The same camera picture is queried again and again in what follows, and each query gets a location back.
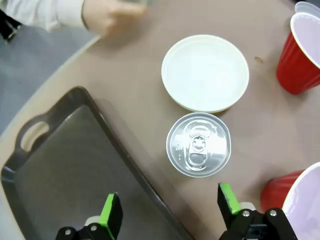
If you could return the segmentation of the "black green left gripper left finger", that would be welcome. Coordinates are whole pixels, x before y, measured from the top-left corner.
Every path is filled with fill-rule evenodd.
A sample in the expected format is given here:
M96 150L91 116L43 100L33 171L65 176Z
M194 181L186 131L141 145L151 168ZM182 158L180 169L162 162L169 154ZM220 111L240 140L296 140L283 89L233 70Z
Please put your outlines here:
M65 226L58 230L57 240L116 240L123 221L118 194L110 193L100 215L89 217L81 229Z

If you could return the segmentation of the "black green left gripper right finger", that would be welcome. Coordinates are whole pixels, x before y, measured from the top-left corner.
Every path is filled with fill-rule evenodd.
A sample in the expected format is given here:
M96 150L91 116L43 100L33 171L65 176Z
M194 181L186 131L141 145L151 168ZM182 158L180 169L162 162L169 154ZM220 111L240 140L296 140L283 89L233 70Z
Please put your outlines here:
M265 213L242 208L228 183L219 183L217 204L226 225L221 240L296 240L285 213L270 208Z

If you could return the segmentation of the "person's right hand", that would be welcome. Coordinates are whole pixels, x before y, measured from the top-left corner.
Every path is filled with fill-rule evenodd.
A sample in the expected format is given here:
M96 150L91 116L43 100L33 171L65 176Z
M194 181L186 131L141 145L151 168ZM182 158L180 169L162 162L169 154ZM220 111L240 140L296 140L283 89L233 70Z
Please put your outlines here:
M81 18L87 30L106 37L118 34L139 21L147 6L123 0L85 0Z

